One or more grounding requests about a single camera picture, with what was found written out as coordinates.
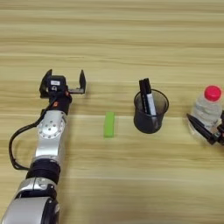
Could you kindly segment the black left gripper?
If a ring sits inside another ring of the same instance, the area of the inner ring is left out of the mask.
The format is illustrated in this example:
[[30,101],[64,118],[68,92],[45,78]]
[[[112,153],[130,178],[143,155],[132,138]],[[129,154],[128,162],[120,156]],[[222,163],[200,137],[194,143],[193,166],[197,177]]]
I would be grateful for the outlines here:
[[64,93],[47,92],[47,80],[49,77],[52,76],[52,72],[53,72],[52,69],[48,70],[40,83],[39,87],[40,97],[49,100],[49,104],[46,107],[45,111],[59,110],[67,115],[70,104],[72,103],[73,100],[72,95],[83,95],[86,92],[87,82],[84,71],[83,70],[80,71],[80,88],[76,89],[67,88]]

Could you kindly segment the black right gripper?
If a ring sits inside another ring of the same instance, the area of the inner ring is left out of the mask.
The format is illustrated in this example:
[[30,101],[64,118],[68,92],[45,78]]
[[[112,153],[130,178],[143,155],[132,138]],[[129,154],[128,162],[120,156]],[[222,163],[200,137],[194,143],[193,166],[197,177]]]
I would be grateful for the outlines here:
[[224,146],[224,110],[220,116],[221,123],[217,126],[215,132],[210,132],[205,128],[205,125],[196,117],[187,114],[188,121],[190,124],[210,143],[219,143]]

